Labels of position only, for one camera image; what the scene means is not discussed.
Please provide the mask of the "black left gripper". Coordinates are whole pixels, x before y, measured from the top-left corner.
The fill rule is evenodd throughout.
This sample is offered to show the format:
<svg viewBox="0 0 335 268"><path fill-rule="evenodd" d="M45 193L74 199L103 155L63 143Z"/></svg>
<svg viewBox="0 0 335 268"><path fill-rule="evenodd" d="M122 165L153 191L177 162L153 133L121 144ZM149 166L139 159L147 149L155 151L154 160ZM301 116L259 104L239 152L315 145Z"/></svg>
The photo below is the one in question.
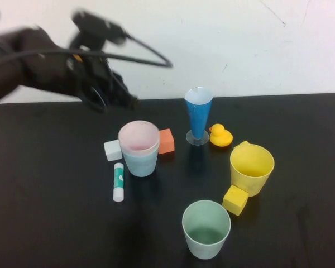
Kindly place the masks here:
<svg viewBox="0 0 335 268"><path fill-rule="evenodd" d="M138 98L132 95L122 77L111 71L101 57L73 54L66 61L76 96L92 110L104 113L112 104L135 109Z"/></svg>

